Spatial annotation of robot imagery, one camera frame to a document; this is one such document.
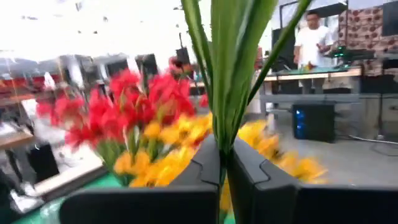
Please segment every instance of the black equipment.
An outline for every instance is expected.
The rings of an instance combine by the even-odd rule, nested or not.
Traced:
[[[392,1],[382,5],[383,10],[383,26],[381,30],[382,36],[391,36],[398,34],[398,2]]]
[[[335,102],[302,101],[292,105],[293,135],[296,139],[333,142]]]
[[[168,186],[84,190],[60,208],[63,224],[218,223],[220,156],[208,137],[188,167]]]
[[[191,64],[189,60],[188,50],[186,47],[175,50],[175,52],[177,53],[177,60],[180,61],[183,65]]]
[[[154,54],[139,55],[136,57],[136,63],[138,69],[143,74],[150,76],[149,79],[151,79],[154,75],[158,74],[156,58]]]
[[[398,223],[397,187],[303,184],[240,139],[227,165],[236,224]]]
[[[36,173],[36,183],[60,173],[52,147],[48,142],[35,144],[27,156],[30,166]]]
[[[385,70],[390,68],[398,68],[398,59],[388,59],[388,58],[384,59],[382,61],[381,76],[385,77],[386,76]],[[389,90],[393,90],[395,86],[397,86],[397,83],[394,80],[391,80],[391,82],[388,82],[387,85],[384,85],[382,88],[380,88],[379,114],[377,116],[378,139],[385,139],[386,137],[386,130],[384,129],[383,118],[382,118],[384,94],[388,93]]]
[[[127,64],[127,60],[121,60],[107,64],[106,68],[108,69],[109,77],[113,77],[120,71],[128,69],[129,65]]]
[[[272,31],[272,46],[275,46],[276,42],[279,40],[281,31],[281,29],[275,29]],[[273,72],[279,72],[288,69],[297,69],[297,65],[294,63],[294,44],[295,37],[294,35],[291,35],[279,52],[277,60],[272,65]],[[298,94],[300,93],[299,81],[285,80],[272,82],[272,93]]]

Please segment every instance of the white t-shirt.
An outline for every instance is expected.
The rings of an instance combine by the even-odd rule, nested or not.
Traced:
[[[311,30],[308,27],[301,29],[296,36],[296,47],[300,48],[300,58],[298,60],[298,66],[308,65],[311,62],[312,65],[324,67],[325,58],[319,52],[317,44],[321,46],[327,46],[333,44],[332,36],[329,29],[325,26],[320,26],[316,30]]]

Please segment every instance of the man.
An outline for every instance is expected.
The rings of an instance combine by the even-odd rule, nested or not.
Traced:
[[[307,27],[301,29],[296,36],[294,47],[294,63],[304,67],[309,63],[315,67],[324,67],[324,53],[330,50],[333,40],[327,27],[319,24],[320,17],[315,11],[308,11],[305,16]],[[316,94],[323,93],[323,78],[301,80],[303,94],[309,94],[312,82]]]

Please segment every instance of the wooden table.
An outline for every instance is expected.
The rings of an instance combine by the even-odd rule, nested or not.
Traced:
[[[0,136],[0,150],[24,146],[31,143],[33,140],[34,136],[27,130],[21,130],[16,133]]]

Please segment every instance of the green leaf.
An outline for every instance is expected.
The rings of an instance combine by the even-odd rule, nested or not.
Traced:
[[[295,16],[301,17],[310,1],[301,0]],[[253,93],[259,88],[257,80],[255,87],[250,89],[257,46],[271,19],[277,0],[212,0],[211,54],[208,53],[206,35],[201,26],[198,2],[182,0],[182,4],[200,68],[204,70],[206,66],[207,69],[208,76],[205,76],[203,81],[213,112],[213,132],[218,149],[225,156],[231,149],[246,107],[254,96]],[[297,22],[298,20],[294,19],[288,30],[293,29]],[[278,46],[272,51],[272,57],[280,51],[286,37],[285,30],[282,41],[279,41]]]
[[[259,77],[256,80],[256,83],[254,84],[254,86],[250,92],[248,104],[254,98],[254,95],[257,93],[258,89],[261,87],[264,79],[267,76],[269,69],[271,68],[271,66],[275,62],[275,60],[278,58],[279,52],[282,50],[282,47],[287,42],[287,39],[291,35],[294,35],[294,29],[295,29],[297,23],[299,23],[300,19],[304,15],[305,11],[307,10],[307,7],[309,7],[311,2],[312,2],[312,0],[300,0],[299,1],[297,10],[296,10],[292,20],[289,22],[287,27],[283,29],[282,34],[279,37],[279,40],[276,42],[275,47],[272,49],[270,56],[268,57],[267,61],[265,62],[264,66],[261,69],[261,73],[259,74]]]
[[[227,108],[237,108],[237,111],[234,112],[233,120],[230,121],[230,125],[233,127],[231,133],[233,137],[238,132],[246,110],[248,91],[254,76],[254,62],[256,61],[258,43],[267,27],[268,21],[272,17],[276,4],[276,0],[251,1],[248,4],[247,14],[243,18],[231,84],[231,86],[239,90],[242,89],[242,92],[230,91],[230,95],[226,100],[229,102]]]
[[[197,56],[210,106],[213,101],[212,89],[210,88],[210,85],[213,82],[213,66],[211,63],[208,39],[201,23],[199,4],[198,1],[192,0],[181,0],[181,3],[185,13],[185,21],[188,25],[188,32],[192,39],[193,51]]]
[[[136,127],[129,130],[127,134],[127,149],[132,152],[133,155],[138,151],[138,145],[136,144]]]

